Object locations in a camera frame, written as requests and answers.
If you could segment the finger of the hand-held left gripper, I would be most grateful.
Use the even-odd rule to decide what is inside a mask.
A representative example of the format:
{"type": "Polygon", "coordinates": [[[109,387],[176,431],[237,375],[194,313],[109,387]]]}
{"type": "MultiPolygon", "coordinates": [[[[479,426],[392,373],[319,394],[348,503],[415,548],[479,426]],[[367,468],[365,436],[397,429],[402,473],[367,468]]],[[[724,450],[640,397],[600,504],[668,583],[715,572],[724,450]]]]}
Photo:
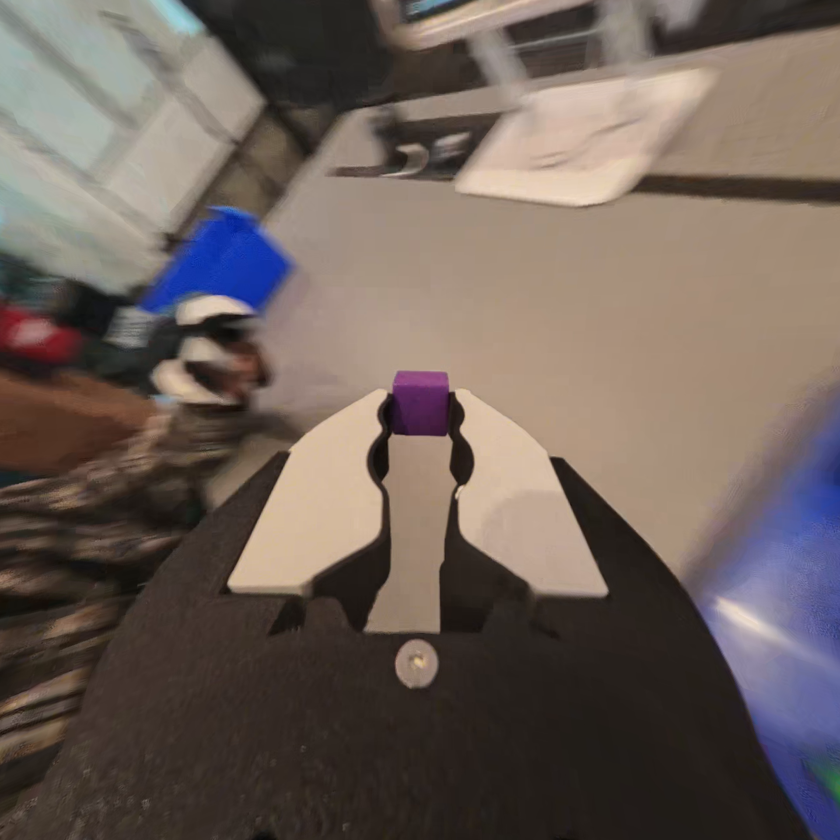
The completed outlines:
{"type": "Polygon", "coordinates": [[[179,303],[175,323],[180,327],[201,327],[211,321],[249,320],[257,311],[244,301],[227,296],[193,296],[179,303]]]}
{"type": "Polygon", "coordinates": [[[239,406],[239,400],[201,385],[181,360],[163,360],[150,373],[150,383],[161,395],[193,406],[239,406]]]}

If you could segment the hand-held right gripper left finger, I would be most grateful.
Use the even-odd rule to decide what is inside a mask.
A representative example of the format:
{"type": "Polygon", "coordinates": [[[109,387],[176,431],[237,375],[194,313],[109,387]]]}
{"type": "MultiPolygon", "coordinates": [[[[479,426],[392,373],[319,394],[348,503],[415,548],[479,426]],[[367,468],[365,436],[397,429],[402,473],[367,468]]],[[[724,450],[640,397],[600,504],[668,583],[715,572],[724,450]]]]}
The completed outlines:
{"type": "Polygon", "coordinates": [[[362,632],[391,570],[387,466],[391,396],[373,390],[305,433],[227,579],[236,595],[337,601],[362,632]]]}

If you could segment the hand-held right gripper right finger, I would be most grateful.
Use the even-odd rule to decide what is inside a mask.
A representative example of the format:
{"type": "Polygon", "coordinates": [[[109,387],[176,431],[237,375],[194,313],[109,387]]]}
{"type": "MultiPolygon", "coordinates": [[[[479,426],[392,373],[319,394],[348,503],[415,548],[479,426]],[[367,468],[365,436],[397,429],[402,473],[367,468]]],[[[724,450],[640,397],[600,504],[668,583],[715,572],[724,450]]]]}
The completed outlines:
{"type": "Polygon", "coordinates": [[[460,388],[450,396],[455,490],[439,569],[442,633],[479,633],[499,604],[601,601],[592,548],[540,442],[460,388]]]}

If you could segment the blue plastic bin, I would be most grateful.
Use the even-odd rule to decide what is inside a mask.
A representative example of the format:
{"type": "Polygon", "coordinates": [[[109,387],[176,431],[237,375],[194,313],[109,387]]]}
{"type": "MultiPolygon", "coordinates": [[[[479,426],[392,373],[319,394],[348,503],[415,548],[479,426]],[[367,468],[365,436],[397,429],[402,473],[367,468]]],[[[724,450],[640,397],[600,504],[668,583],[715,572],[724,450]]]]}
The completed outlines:
{"type": "Polygon", "coordinates": [[[777,431],[687,584],[792,804],[814,838],[838,838],[805,763],[839,752],[838,382],[777,431]]]}
{"type": "Polygon", "coordinates": [[[215,295],[262,312],[295,268],[292,258],[266,236],[253,215],[214,206],[137,307],[160,316],[172,313],[187,298],[215,295]]]}

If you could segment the purple wooden cube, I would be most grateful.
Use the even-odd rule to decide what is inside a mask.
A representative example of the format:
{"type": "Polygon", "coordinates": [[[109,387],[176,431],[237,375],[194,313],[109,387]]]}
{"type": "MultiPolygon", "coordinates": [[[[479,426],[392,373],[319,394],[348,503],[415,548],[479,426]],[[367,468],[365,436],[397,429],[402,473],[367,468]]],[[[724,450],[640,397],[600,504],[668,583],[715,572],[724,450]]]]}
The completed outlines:
{"type": "Polygon", "coordinates": [[[449,380],[441,371],[398,371],[392,383],[392,434],[448,435],[449,380]]]}

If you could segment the green wooden cube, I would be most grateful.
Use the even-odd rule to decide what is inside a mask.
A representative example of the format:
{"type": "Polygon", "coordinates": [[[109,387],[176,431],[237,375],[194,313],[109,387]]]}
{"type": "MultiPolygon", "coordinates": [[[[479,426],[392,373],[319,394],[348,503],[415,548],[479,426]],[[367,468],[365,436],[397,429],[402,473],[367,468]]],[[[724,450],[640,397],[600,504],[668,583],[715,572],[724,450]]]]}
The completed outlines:
{"type": "Polygon", "coordinates": [[[805,763],[825,795],[839,806],[839,752],[815,754],[805,763]]]}

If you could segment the person's left hand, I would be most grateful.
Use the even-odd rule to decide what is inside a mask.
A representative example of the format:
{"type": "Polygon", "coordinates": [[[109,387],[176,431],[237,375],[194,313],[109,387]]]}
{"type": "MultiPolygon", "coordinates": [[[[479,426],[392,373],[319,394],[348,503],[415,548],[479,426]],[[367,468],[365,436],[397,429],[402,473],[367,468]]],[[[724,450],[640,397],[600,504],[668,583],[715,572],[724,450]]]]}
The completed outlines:
{"type": "Polygon", "coordinates": [[[226,329],[215,340],[226,353],[223,383],[227,394],[243,400],[270,383],[270,368],[251,332],[226,329]]]}

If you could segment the brown wooden cabinet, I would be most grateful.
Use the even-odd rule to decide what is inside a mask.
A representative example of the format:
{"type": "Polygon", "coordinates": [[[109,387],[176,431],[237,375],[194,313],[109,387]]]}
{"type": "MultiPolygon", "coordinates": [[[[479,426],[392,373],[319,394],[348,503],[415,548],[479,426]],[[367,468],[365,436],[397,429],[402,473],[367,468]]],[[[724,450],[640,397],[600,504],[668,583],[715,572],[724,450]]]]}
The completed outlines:
{"type": "Polygon", "coordinates": [[[151,399],[84,374],[1,373],[1,468],[53,476],[98,457],[157,413],[151,399]]]}

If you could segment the small black battery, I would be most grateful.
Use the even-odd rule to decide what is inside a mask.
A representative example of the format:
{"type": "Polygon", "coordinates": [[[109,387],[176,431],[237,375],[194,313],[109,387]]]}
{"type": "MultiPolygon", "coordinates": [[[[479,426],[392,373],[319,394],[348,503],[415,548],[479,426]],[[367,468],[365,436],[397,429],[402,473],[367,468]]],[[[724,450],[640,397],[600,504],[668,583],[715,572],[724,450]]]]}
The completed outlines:
{"type": "Polygon", "coordinates": [[[475,149],[472,132],[442,135],[429,148],[428,166],[436,172],[457,173],[475,149]]]}

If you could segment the person's plaid shirt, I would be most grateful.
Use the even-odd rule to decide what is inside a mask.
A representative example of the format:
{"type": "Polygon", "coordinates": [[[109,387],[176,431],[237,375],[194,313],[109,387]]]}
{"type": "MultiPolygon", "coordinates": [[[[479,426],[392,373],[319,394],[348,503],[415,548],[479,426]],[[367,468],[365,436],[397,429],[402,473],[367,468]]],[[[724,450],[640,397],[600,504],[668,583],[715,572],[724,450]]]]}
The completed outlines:
{"type": "Polygon", "coordinates": [[[2,798],[44,777],[137,597],[113,595],[2,619],[2,798]]]}

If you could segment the white tablet stand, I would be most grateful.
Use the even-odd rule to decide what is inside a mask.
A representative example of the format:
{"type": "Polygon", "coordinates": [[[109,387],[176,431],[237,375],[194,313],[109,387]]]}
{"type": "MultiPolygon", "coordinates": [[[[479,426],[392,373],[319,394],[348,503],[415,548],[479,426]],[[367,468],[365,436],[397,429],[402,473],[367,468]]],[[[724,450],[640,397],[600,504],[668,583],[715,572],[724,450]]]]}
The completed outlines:
{"type": "Polygon", "coordinates": [[[422,50],[464,40],[506,109],[455,177],[457,193],[560,207],[593,207],[631,192],[714,86],[706,68],[657,71],[656,2],[594,2],[594,38],[614,76],[537,89],[513,25],[580,7],[566,1],[395,2],[369,6],[394,47],[422,50]]]}

